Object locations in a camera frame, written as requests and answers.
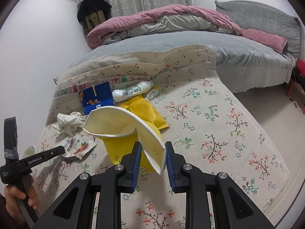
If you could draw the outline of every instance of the paper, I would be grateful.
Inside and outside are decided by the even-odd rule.
[[[52,127],[60,134],[65,132],[69,136],[73,136],[79,127],[83,127],[86,116],[82,116],[79,112],[73,112],[70,115],[58,114],[57,123]]]
[[[66,150],[64,160],[72,161],[75,159],[82,159],[88,151],[97,145],[97,143],[78,133],[74,137],[66,137],[58,145],[62,145]]]

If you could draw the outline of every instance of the pink comforter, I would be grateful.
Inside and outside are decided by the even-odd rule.
[[[154,22],[156,19],[164,15],[178,15],[182,13],[189,13],[194,16],[206,18],[217,26],[233,30],[236,35],[240,35],[242,32],[242,28],[233,23],[228,16],[222,13],[198,6],[175,4],[155,8],[149,11],[142,11],[134,15],[113,17],[96,26],[88,34],[87,44],[90,48],[94,49],[103,45],[103,41],[116,32],[128,30],[141,24]]]

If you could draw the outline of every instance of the white plastic bottle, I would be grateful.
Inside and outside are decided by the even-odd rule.
[[[151,81],[141,81],[126,89],[116,89],[112,92],[113,100],[121,102],[151,90],[153,83]]]

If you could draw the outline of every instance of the tile floor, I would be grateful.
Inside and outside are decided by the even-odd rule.
[[[305,158],[305,115],[289,100],[287,91],[286,86],[278,85],[234,95],[269,135],[282,155],[292,181]],[[301,107],[305,103],[305,95],[297,88],[293,88],[290,97]]]

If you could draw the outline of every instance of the blue snack box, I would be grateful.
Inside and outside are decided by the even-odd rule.
[[[109,82],[84,89],[79,92],[79,97],[85,115],[102,106],[113,106],[113,97]]]

